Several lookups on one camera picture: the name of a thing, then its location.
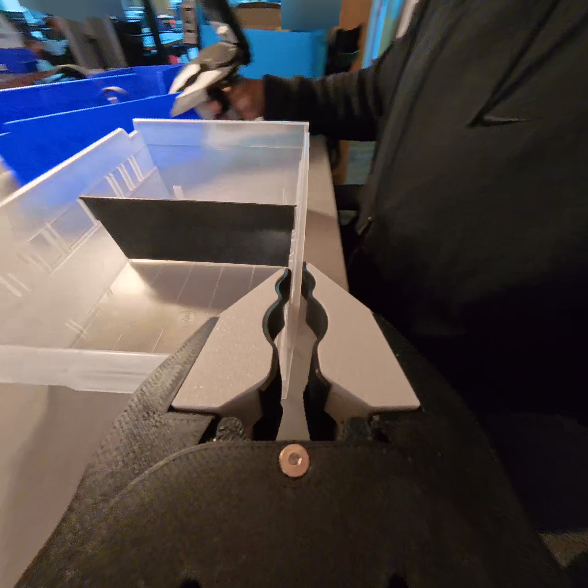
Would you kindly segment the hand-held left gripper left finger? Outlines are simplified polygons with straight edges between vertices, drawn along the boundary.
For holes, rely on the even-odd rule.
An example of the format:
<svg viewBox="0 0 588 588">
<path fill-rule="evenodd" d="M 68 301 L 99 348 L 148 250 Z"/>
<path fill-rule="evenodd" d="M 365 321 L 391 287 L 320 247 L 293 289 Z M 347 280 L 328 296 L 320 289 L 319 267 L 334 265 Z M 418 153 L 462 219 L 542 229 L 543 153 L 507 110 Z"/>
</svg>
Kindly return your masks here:
<svg viewBox="0 0 588 588">
<path fill-rule="evenodd" d="M 281 269 L 223 311 L 171 407 L 238 419 L 254 439 L 275 439 L 283 416 L 276 339 L 291 273 Z"/>
</svg>

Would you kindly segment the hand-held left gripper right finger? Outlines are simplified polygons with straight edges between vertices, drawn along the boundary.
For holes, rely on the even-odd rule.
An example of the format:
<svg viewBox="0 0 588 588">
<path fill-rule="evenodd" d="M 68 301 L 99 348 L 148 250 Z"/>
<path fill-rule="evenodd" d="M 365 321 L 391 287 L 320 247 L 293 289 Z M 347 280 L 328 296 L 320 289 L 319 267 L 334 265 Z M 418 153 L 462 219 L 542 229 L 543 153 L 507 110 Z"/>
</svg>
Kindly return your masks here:
<svg viewBox="0 0 588 588">
<path fill-rule="evenodd" d="M 349 419 L 420 409 L 420 401 L 367 306 L 310 263 L 306 324 L 315 336 L 303 394 L 311 439 L 334 439 Z"/>
</svg>

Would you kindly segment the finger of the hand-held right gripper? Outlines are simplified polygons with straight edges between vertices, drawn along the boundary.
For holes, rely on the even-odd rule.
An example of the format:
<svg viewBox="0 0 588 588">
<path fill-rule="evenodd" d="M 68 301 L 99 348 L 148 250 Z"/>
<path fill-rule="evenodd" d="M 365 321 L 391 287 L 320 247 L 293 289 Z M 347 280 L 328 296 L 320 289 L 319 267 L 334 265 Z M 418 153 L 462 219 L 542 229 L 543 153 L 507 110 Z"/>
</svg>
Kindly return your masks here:
<svg viewBox="0 0 588 588">
<path fill-rule="evenodd" d="M 184 92 L 193 85 L 206 88 L 226 78 L 231 71 L 231 46 L 210 45 L 185 65 L 174 78 L 168 94 Z"/>
<path fill-rule="evenodd" d="M 186 90 L 177 93 L 171 108 L 171 117 L 179 117 L 189 110 L 197 109 L 200 105 L 209 101 L 206 88 L 190 86 Z"/>
</svg>

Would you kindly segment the clear plastic bin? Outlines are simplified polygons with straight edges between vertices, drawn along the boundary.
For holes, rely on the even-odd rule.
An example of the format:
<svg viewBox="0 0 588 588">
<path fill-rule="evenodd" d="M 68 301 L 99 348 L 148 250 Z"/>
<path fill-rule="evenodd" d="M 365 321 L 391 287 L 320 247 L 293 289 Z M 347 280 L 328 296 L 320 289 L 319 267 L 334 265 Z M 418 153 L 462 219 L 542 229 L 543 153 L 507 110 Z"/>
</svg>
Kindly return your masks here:
<svg viewBox="0 0 588 588">
<path fill-rule="evenodd" d="M 305 240 L 304 123 L 136 119 L 1 200 L 1 384 L 131 393 L 277 270 L 286 396 Z M 128 259 L 82 196 L 292 205 L 289 264 Z"/>
</svg>

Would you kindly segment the person's right forearm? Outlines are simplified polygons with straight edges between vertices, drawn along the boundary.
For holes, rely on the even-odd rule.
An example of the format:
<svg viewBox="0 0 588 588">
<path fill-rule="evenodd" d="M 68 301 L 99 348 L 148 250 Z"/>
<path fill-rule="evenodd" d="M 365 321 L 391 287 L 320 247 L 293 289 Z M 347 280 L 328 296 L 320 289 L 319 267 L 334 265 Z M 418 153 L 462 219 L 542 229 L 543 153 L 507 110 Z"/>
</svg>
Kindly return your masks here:
<svg viewBox="0 0 588 588">
<path fill-rule="evenodd" d="M 266 121 L 307 122 L 311 134 L 373 142 L 390 97 L 381 62 L 357 72 L 309 79 L 263 77 Z"/>
</svg>

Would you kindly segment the person's right hand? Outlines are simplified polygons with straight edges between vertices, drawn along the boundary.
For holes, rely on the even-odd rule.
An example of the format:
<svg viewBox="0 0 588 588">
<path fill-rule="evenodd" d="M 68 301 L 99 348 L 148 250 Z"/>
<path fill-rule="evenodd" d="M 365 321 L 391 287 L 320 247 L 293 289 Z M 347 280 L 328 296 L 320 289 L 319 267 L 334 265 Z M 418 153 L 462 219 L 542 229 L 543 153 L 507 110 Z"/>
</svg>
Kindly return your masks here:
<svg viewBox="0 0 588 588">
<path fill-rule="evenodd" d="M 263 79 L 238 78 L 231 85 L 223 88 L 228 108 L 220 106 L 220 119 L 236 116 L 237 120 L 255 121 L 264 118 L 265 81 Z"/>
</svg>

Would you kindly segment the blue plastic bin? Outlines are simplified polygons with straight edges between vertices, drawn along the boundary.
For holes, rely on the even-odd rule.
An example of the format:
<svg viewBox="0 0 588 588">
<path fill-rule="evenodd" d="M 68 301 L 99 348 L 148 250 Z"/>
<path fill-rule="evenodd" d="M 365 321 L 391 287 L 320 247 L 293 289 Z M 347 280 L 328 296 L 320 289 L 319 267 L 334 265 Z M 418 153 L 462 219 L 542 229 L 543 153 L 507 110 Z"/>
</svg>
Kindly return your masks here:
<svg viewBox="0 0 588 588">
<path fill-rule="evenodd" d="M 176 94 L 3 123 L 1 157 L 23 186 L 134 119 L 170 119 Z"/>
<path fill-rule="evenodd" d="M 95 73 L 84 79 L 1 90 L 1 123 L 166 96 L 181 65 Z"/>
</svg>

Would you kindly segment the black bin divider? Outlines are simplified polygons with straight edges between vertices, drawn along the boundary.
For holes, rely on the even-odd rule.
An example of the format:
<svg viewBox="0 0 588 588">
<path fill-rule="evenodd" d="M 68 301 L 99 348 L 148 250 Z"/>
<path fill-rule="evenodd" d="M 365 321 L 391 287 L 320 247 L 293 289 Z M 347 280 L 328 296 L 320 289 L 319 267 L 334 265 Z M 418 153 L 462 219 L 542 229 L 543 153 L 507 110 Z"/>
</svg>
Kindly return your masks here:
<svg viewBox="0 0 588 588">
<path fill-rule="evenodd" d="M 292 205 L 88 195 L 81 200 L 128 259 L 289 264 Z"/>
</svg>

